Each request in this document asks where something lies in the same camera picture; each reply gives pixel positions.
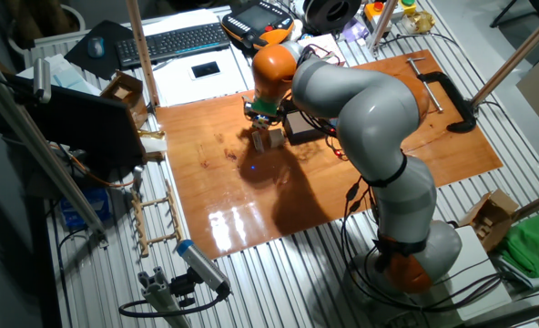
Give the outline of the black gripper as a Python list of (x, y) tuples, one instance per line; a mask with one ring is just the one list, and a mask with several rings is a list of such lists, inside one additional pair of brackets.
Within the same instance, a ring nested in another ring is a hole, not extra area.
[(261, 99), (252, 100), (247, 96), (243, 96), (242, 100), (244, 115), (251, 120), (253, 128), (258, 128), (257, 118), (266, 118), (268, 120), (266, 130), (269, 130), (275, 122), (283, 120), (280, 103), (267, 102)]

